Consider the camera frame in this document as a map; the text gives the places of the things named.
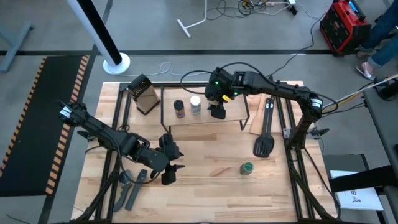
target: small can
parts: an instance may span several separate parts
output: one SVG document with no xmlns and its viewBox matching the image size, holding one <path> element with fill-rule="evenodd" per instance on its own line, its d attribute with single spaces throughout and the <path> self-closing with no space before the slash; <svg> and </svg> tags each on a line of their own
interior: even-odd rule
<svg viewBox="0 0 398 224">
<path fill-rule="evenodd" d="M 241 175 L 249 175 L 253 172 L 254 165 L 251 162 L 245 162 L 241 165 Z"/>
<path fill-rule="evenodd" d="M 184 102 L 182 100 L 174 101 L 173 106 L 174 106 L 174 110 L 175 110 L 175 115 L 178 118 L 185 117 Z"/>
<path fill-rule="evenodd" d="M 200 114 L 201 104 L 200 104 L 200 97 L 193 96 L 191 97 L 191 112 L 193 115 Z"/>
</svg>

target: wooden board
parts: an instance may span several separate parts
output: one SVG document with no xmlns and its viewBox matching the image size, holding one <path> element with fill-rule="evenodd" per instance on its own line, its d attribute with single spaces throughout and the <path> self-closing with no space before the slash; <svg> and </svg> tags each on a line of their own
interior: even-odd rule
<svg viewBox="0 0 398 224">
<path fill-rule="evenodd" d="M 204 93 L 205 88 L 189 88 L 191 91 L 195 91 L 197 93 Z M 245 120 L 248 115 L 246 113 L 246 108 L 244 106 L 243 95 L 238 96 L 235 100 L 224 103 L 224 107 L 226 110 L 225 119 L 218 119 L 211 116 L 208 107 L 208 101 L 204 95 L 196 95 L 200 97 L 201 101 L 201 113 L 197 115 L 192 115 L 191 107 L 190 107 L 190 98 L 195 96 L 196 94 L 189 93 L 181 88 L 178 89 L 166 89 L 164 91 L 164 125 L 166 126 L 175 126 L 175 125 L 184 125 L 184 124 L 200 124 L 200 123 L 218 123 L 218 122 L 226 122 L 226 121 L 239 121 Z M 185 117 L 178 118 L 175 115 L 175 110 L 173 103 L 175 100 L 182 100 L 184 102 L 185 108 Z"/>
<path fill-rule="evenodd" d="M 96 117 L 108 124 L 113 117 L 118 85 L 104 83 L 99 98 Z M 260 95 L 248 97 L 251 113 L 248 125 L 255 117 L 259 99 Z M 149 139 L 153 146 L 157 146 L 159 136 L 164 133 L 163 127 L 155 120 L 160 116 L 159 110 L 155 108 L 143 116 L 136 111 L 134 104 L 131 105 L 130 131 Z M 293 103 L 293 110 L 295 119 L 299 120 L 301 112 L 296 103 Z M 272 119 L 275 147 L 267 159 L 253 156 L 252 147 L 257 136 L 249 133 L 249 128 L 241 131 L 237 121 L 173 127 L 173 136 L 185 154 L 174 163 L 186 165 L 177 172 L 176 183 L 163 186 L 158 179 L 144 185 L 132 211 L 122 209 L 114 213 L 113 222 L 295 222 L 297 218 L 278 113 L 275 112 Z M 318 142 L 307 140 L 306 146 L 323 178 L 327 180 Z M 77 209 L 74 209 L 72 218 L 81 215 L 78 209 L 84 210 L 98 192 L 105 154 L 105 151 L 96 149 L 86 155 L 75 201 Z M 332 198 L 322 186 L 308 157 L 304 155 L 303 159 L 310 190 L 325 209 L 335 216 Z M 242 176 L 239 166 L 247 161 L 254 163 L 254 172 Z M 140 169 L 145 169 L 127 160 L 123 164 L 134 175 Z M 304 197 L 301 199 L 306 214 Z M 106 214 L 107 206 L 108 198 L 103 214 Z"/>
</svg>

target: black floor mat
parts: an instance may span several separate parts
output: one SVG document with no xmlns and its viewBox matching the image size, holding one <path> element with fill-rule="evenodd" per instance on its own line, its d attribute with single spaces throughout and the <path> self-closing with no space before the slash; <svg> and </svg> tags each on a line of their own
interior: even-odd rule
<svg viewBox="0 0 398 224">
<path fill-rule="evenodd" d="M 78 100 L 87 61 L 43 59 L 0 168 L 0 197 L 53 194 L 72 135 L 57 101 Z"/>
</svg>

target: concrete floor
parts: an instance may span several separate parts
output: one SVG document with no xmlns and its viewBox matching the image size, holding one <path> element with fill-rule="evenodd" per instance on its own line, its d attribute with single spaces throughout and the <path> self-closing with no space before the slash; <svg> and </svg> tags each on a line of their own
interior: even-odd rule
<svg viewBox="0 0 398 224">
<path fill-rule="evenodd" d="M 384 1 L 357 2 L 370 22 L 386 10 Z M 94 0 L 100 14 L 107 0 Z M 313 16 L 320 16 L 326 6 L 320 0 L 301 0 Z M 209 1 L 209 8 L 217 1 Z M 181 19 L 185 25 L 202 18 L 203 3 L 196 0 L 150 1 L 117 0 L 109 15 L 107 27 L 116 45 L 123 50 L 176 50 L 176 49 L 277 49 L 297 50 L 311 44 L 310 27 L 315 22 L 301 9 L 294 17 L 287 11 L 276 16 L 253 15 L 245 19 L 222 17 L 190 29 L 188 39 L 177 24 Z M 65 1 L 0 0 L 0 22 L 17 31 L 25 20 L 31 20 L 35 29 L 30 32 L 22 50 L 91 50 L 93 41 Z M 315 45 L 312 49 L 327 49 L 318 31 L 313 31 Z M 0 50 L 7 46 L 0 40 Z M 212 70 L 226 63 L 248 62 L 263 73 L 273 72 L 282 66 L 290 55 L 184 55 L 131 57 L 130 75 L 150 74 L 159 71 L 162 62 L 170 62 L 175 73 L 190 70 Z M 21 113 L 26 96 L 39 66 L 41 56 L 16 57 L 11 70 L 0 75 L 0 154 L 4 154 L 12 132 Z M 94 113 L 101 85 L 106 81 L 131 81 L 134 77 L 107 75 L 102 69 L 103 57 L 98 56 L 91 71 L 84 102 L 88 111 Z M 281 80 L 303 80 L 304 84 L 332 98 L 340 98 L 368 81 L 358 75 L 354 66 L 361 60 L 354 55 L 335 58 L 331 55 L 299 55 L 280 71 L 275 78 Z M 236 66 L 233 70 L 247 69 Z M 397 62 L 388 63 L 379 75 L 398 72 Z M 153 81 L 179 80 L 172 75 L 151 76 Z M 206 80 L 207 75 L 189 77 L 187 80 Z M 366 109 L 336 114 L 318 122 L 321 128 L 331 131 L 323 137 L 324 154 L 364 153 L 371 167 L 388 163 L 381 142 Z M 86 141 L 74 135 L 65 168 L 54 201 L 49 223 L 67 221 L 72 213 L 78 181 L 84 161 Z M 6 214 L 29 223 L 37 223 L 44 197 L 0 198 L 0 223 L 18 223 Z M 375 223 L 375 213 L 343 211 L 346 221 Z"/>
</svg>

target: wooden table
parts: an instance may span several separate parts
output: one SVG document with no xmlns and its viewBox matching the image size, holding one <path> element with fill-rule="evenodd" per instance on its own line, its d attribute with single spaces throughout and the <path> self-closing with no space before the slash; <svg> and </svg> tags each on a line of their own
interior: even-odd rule
<svg viewBox="0 0 398 224">
<path fill-rule="evenodd" d="M 302 82 L 289 83 L 302 85 Z M 108 125 L 112 122 L 118 86 L 119 83 L 103 83 L 99 98 L 95 116 Z M 124 102 L 125 100 L 122 102 L 119 122 L 122 120 Z M 259 95 L 248 96 L 248 104 L 250 125 L 259 105 Z M 296 102 L 292 104 L 295 119 L 298 121 L 301 117 L 300 107 Z M 238 121 L 173 127 L 174 139 L 185 154 L 174 163 L 184 164 L 186 167 L 177 172 L 177 181 L 174 184 L 163 186 L 159 178 L 151 184 L 143 185 L 132 211 L 122 208 L 114 213 L 113 222 L 297 221 L 277 108 L 272 120 L 275 146 L 267 159 L 253 156 L 252 148 L 257 136 L 249 133 L 249 126 L 241 131 Z M 158 138 L 164 133 L 160 125 L 160 106 L 143 116 L 132 103 L 128 123 L 130 131 L 144 136 L 153 146 L 158 145 Z M 88 147 L 96 144 L 97 142 L 91 142 Z M 308 139 L 306 147 L 323 178 L 327 180 L 318 141 Z M 106 151 L 99 148 L 86 155 L 72 218 L 81 215 L 80 210 L 84 210 L 97 194 L 105 154 Z M 322 186 L 308 157 L 304 155 L 303 159 L 310 190 L 326 210 L 335 216 L 333 199 Z M 254 172 L 249 176 L 242 176 L 239 166 L 247 161 L 254 164 Z M 144 166 L 127 160 L 123 164 L 126 169 L 133 171 L 134 176 L 140 169 L 145 169 Z M 304 197 L 300 198 L 304 214 L 307 214 Z M 108 200 L 109 193 L 104 202 L 103 216 L 106 215 Z"/>
</svg>

